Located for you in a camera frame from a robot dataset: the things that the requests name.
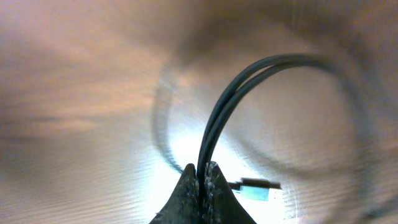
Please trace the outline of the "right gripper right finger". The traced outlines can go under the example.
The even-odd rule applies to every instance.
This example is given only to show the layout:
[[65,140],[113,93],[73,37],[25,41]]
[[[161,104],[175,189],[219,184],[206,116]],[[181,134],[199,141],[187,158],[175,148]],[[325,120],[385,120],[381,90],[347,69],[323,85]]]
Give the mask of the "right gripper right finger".
[[234,196],[219,165],[205,166],[200,183],[200,221],[207,224],[256,224]]

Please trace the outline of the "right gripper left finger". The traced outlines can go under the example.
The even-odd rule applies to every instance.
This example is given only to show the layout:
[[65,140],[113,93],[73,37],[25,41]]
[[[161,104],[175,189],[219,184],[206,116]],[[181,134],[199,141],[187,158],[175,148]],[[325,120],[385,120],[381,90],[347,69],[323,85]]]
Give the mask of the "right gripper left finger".
[[150,224],[199,223],[198,181],[195,166],[187,164],[166,204]]

